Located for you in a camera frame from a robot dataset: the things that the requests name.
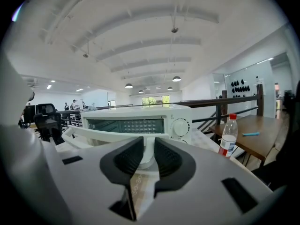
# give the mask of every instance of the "black monitor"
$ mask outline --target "black monitor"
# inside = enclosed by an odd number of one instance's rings
[[[24,109],[24,123],[33,123],[33,117],[36,115],[36,106],[35,105],[29,105],[25,106]]]

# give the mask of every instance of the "black slot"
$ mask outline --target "black slot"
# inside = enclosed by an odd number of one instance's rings
[[[154,197],[159,192],[182,188],[196,171],[196,162],[191,155],[157,137],[154,142],[154,156],[160,178],[155,183]]]
[[[75,157],[69,157],[69,158],[63,159],[62,162],[64,163],[64,165],[68,165],[70,163],[74,163],[74,162],[77,162],[80,160],[83,160],[83,158],[80,156],[75,156]]]
[[[243,213],[257,205],[257,201],[235,178],[224,179],[222,183]]]
[[[144,151],[144,139],[138,137],[125,145],[104,155],[100,160],[100,169],[107,179],[125,187],[123,198],[115,202],[110,210],[127,219],[136,220],[135,208],[131,196],[130,179],[137,170]]]

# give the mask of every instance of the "red bottle cap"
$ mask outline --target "red bottle cap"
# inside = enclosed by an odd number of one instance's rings
[[[229,114],[229,119],[236,120],[236,114],[235,113]]]

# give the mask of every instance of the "metal railing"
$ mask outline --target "metal railing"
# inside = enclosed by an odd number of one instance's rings
[[[177,102],[177,103],[168,103],[168,104],[177,104],[177,105],[184,105],[189,106],[191,108],[198,108],[198,107],[207,107],[207,106],[216,106],[216,112],[213,113],[209,118],[203,118],[203,119],[196,119],[193,120],[193,123],[197,122],[205,122],[205,121],[214,121],[216,120],[216,124],[219,125],[221,123],[222,118],[226,118],[229,116],[229,114],[221,115],[221,105],[228,105],[228,104],[235,104],[235,103],[243,103],[247,101],[255,101],[259,100],[258,96],[252,96],[252,97],[238,97],[238,98],[221,98],[221,99],[209,99],[209,100],[191,100],[191,101],[185,101],[185,102]],[[125,106],[145,106],[145,105],[120,105],[120,106],[110,106],[110,107],[98,107],[98,110],[102,109],[110,109],[110,108],[118,108],[118,107],[125,107]],[[254,109],[258,109],[259,113],[261,113],[262,109],[259,106],[255,106],[253,108],[249,108],[243,111],[238,111],[236,114],[245,113]],[[67,119],[62,119],[62,121],[68,121],[69,124],[73,123],[81,123],[80,120],[72,120],[71,114],[76,115],[80,114],[80,110],[68,110],[68,111],[58,111],[58,113],[66,114]]]
[[[209,118],[203,118],[203,119],[196,119],[196,120],[192,120],[193,123],[197,123],[197,122],[207,122],[210,121],[210,123],[208,123],[208,125],[205,126],[204,129],[207,129],[212,123],[213,121],[216,121],[216,125],[221,124],[221,119],[227,118],[229,116],[229,114],[221,114],[221,107],[222,108],[226,108],[224,111],[227,112],[227,105],[228,104],[235,104],[235,103],[243,103],[243,102],[248,102],[248,101],[257,101],[257,106],[246,109],[246,110],[242,110],[242,111],[238,111],[235,112],[236,114],[241,114],[241,113],[245,113],[245,112],[249,112],[251,110],[257,109],[257,115],[259,116],[263,116],[263,86],[261,84],[258,84],[256,86],[257,88],[257,96],[251,96],[251,97],[235,97],[235,98],[220,98],[220,99],[207,99],[207,100],[190,100],[190,101],[182,101],[182,102],[177,102],[177,103],[167,103],[167,104],[177,104],[177,105],[183,105],[183,106],[188,106],[191,108],[198,108],[198,107],[208,107],[208,106],[216,106],[216,112],[214,112]],[[227,96],[227,91],[224,90],[222,91],[224,92],[224,95]],[[117,106],[106,106],[106,107],[97,107],[98,110],[103,110],[103,109],[111,109],[111,108],[118,108],[118,107],[128,107],[128,106],[152,106],[152,105],[132,105],[132,104],[128,104],[128,105],[117,105]],[[72,120],[71,119],[71,114],[79,114],[81,112],[81,110],[68,110],[68,111],[59,111],[58,113],[61,114],[66,114],[67,115],[67,119],[62,119],[63,121],[68,121],[69,125],[73,123],[82,123],[81,118],[80,120]],[[205,123],[201,124],[198,129],[202,128],[204,126]]]

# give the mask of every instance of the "window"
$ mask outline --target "window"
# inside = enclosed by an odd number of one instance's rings
[[[165,95],[165,96],[142,98],[142,105],[154,105],[154,104],[161,104],[161,103],[170,103],[170,96]]]
[[[109,107],[111,107],[111,106],[116,106],[116,101],[115,101],[115,100],[108,101],[108,106],[109,106]]]

